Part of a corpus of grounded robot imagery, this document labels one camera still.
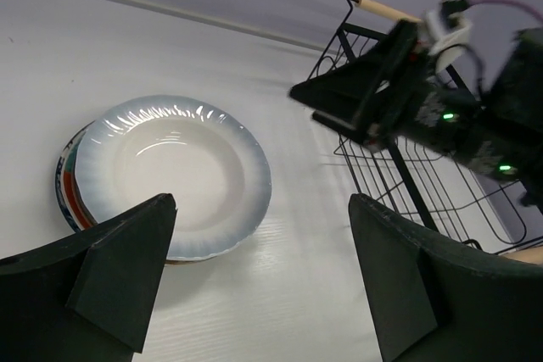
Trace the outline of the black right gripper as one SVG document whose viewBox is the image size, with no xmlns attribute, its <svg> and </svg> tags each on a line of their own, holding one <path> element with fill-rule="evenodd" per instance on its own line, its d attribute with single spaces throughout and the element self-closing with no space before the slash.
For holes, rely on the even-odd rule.
<svg viewBox="0 0 543 362">
<path fill-rule="evenodd" d="M 519 131 L 490 111 L 484 90 L 484 62 L 460 29 L 433 39 L 424 26 L 399 20 L 387 33 L 341 26 L 334 55 L 323 53 L 306 81 L 289 97 L 310 108 L 355 108 L 374 93 L 366 133 L 352 124 L 314 111 L 311 118 L 353 142 L 377 152 L 403 136 L 493 180 L 522 176 Z M 440 74 L 468 55 L 475 86 L 448 86 Z"/>
</svg>

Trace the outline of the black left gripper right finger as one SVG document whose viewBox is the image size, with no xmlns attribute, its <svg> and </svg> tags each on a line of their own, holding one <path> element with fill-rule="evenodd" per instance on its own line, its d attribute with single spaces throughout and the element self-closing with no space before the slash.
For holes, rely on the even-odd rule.
<svg viewBox="0 0 543 362">
<path fill-rule="evenodd" d="M 539 361 L 542 269 L 420 226 L 364 194 L 350 226 L 385 361 Z"/>
</svg>

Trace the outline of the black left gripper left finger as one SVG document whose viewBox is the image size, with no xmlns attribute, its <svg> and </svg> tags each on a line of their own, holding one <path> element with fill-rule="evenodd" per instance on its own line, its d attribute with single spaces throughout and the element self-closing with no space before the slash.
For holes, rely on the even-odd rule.
<svg viewBox="0 0 543 362">
<path fill-rule="evenodd" d="M 161 193 L 1 261 L 3 361 L 130 361 L 141 353 L 176 220 Z"/>
</svg>

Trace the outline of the white deep plate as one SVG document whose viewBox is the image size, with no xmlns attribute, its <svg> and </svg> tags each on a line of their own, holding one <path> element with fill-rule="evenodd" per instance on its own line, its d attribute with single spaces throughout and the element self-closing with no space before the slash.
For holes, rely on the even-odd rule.
<svg viewBox="0 0 543 362">
<path fill-rule="evenodd" d="M 272 178 L 251 132 L 190 97 L 138 97 L 85 130 L 75 176 L 92 219 L 104 222 L 160 194 L 176 202 L 167 258 L 205 260 L 250 237 L 266 216 Z"/>
</svg>

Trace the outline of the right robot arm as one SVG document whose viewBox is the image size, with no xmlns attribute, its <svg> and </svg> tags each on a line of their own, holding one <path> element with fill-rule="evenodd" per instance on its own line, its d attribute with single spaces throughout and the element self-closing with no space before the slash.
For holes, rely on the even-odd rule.
<svg viewBox="0 0 543 362">
<path fill-rule="evenodd" d="M 480 58 L 473 89 L 446 85 L 438 76 L 442 57 L 420 43 L 416 24 L 402 20 L 367 53 L 289 95 L 366 148 L 402 136 L 494 181 L 520 181 L 521 204 L 541 204 L 541 29 L 518 33 L 490 88 Z"/>
</svg>

